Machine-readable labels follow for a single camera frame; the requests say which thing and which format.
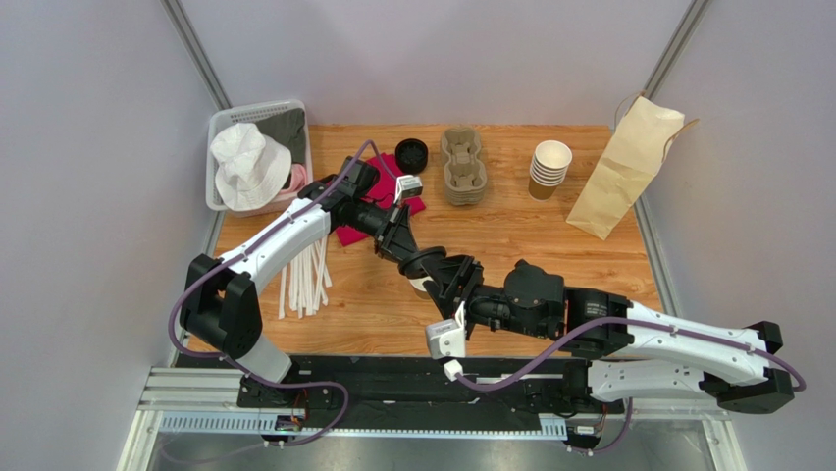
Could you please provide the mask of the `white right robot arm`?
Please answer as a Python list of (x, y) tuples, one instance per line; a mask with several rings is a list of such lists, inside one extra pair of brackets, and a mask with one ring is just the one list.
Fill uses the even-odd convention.
[[(442, 319), (426, 330), (445, 375), (469, 389), (504, 389), (562, 351), (573, 362), (562, 375), (572, 399), (612, 403), (632, 398), (710, 397), (725, 410), (770, 414), (806, 388), (777, 357), (777, 325), (725, 329), (666, 315), (624, 296), (573, 288), (562, 277), (519, 261), (500, 287), (484, 282), (471, 256), (433, 247), (399, 271), (433, 300)], [(547, 349), (506, 379), (480, 384), (462, 366), (476, 326), (549, 341)]]

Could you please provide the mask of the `stack of paper cups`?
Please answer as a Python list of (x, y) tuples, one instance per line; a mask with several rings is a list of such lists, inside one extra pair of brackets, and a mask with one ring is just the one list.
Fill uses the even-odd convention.
[(537, 201), (550, 199), (563, 183), (572, 163), (573, 153), (563, 142), (540, 142), (532, 155), (529, 168), (529, 195)]

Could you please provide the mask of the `black cup lid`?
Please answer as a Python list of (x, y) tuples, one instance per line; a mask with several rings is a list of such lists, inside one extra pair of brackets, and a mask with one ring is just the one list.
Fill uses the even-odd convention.
[(407, 279), (420, 279), (427, 276), (423, 268), (423, 260), (427, 257), (423, 253), (415, 253), (398, 264), (398, 272)]

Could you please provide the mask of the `stack of black cup lids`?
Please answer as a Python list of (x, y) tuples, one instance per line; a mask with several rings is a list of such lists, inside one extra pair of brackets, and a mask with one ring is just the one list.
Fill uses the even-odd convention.
[(420, 174), (428, 165), (429, 148), (420, 139), (407, 138), (397, 144), (394, 157), (396, 165), (404, 174)]

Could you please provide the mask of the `brown paper coffee cup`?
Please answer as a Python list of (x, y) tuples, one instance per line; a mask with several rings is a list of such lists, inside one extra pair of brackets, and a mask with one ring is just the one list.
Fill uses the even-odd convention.
[(431, 296), (426, 291), (425, 283), (430, 281), (430, 277), (424, 277), (420, 279), (409, 279), (410, 284), (413, 287), (415, 294), (423, 300), (430, 300)]

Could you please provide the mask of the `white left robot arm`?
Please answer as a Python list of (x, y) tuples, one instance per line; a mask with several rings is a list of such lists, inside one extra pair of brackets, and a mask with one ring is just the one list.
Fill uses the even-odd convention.
[(279, 383), (290, 357), (263, 333), (259, 295), (297, 255), (347, 226), (384, 239), (389, 226), (410, 213), (405, 201), (423, 190), (419, 177), (395, 180), (392, 205), (366, 200), (379, 170), (348, 158), (340, 173), (306, 186), (287, 210), (256, 236), (219, 258), (195, 257), (172, 322), (211, 345), (222, 360), (264, 383)]

